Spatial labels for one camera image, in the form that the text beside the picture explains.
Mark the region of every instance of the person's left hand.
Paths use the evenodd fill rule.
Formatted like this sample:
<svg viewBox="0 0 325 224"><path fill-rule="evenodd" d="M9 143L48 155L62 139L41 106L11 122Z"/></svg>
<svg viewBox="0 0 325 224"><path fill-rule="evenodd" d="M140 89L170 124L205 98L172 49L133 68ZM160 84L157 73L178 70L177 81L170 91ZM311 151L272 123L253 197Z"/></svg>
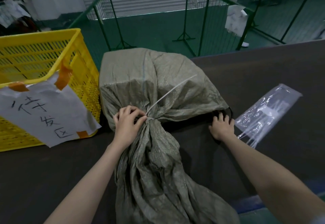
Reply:
<svg viewBox="0 0 325 224"><path fill-rule="evenodd" d="M134 124L134 119L141 115L142 117ZM121 108L120 111L113 116L116 130L113 142L126 149L135 140L141 125L147 119L144 111L134 106Z"/></svg>

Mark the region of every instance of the plastic bag of zip ties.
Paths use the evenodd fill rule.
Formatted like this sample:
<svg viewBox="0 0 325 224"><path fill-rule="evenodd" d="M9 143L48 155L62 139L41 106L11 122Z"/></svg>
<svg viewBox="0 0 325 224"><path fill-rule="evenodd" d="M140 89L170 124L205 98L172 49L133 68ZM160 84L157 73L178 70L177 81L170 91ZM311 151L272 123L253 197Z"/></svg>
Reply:
<svg viewBox="0 0 325 224"><path fill-rule="evenodd" d="M255 148L301 96L289 86L279 84L235 120L235 126L242 131L238 138L249 137L247 144Z"/></svg>

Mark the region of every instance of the white zip tie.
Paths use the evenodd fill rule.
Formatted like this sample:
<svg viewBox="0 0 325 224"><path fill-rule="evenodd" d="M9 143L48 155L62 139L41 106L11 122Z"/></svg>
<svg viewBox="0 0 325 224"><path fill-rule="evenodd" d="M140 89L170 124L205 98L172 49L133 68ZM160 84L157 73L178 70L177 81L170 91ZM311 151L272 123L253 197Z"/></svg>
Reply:
<svg viewBox="0 0 325 224"><path fill-rule="evenodd" d="M183 80L182 82L180 82L177 86L175 86L174 88L172 88L169 92L167 92L165 95L163 95L157 102L155 102L146 112L145 116L147 116L148 112L152 109L153 106L155 106L161 99L163 99L165 96L167 96L169 93L171 93L176 87L180 86L182 83L188 81L189 79L195 77L197 74L193 75L192 77L189 77L188 79Z"/></svg>

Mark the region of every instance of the yellow plastic crate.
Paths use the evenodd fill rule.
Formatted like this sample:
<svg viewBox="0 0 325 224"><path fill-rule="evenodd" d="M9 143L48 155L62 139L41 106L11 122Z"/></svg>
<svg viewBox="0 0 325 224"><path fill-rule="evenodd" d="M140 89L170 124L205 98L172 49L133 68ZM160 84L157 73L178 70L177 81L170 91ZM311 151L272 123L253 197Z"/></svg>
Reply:
<svg viewBox="0 0 325 224"><path fill-rule="evenodd" d="M68 85L99 122L99 73L80 29L0 37L0 88L16 81L35 84L47 80L62 63L72 69ZM0 151L37 145L43 143L0 117Z"/></svg>

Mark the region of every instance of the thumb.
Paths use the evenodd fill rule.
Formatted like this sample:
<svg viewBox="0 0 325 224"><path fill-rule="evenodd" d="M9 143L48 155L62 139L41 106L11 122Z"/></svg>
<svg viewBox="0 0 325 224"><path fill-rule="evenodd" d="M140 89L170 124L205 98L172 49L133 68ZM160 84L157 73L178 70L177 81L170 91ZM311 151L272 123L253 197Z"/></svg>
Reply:
<svg viewBox="0 0 325 224"><path fill-rule="evenodd" d="M148 117L147 116L142 116L138 121L136 122L136 128L139 130L141 125L146 121Z"/></svg>

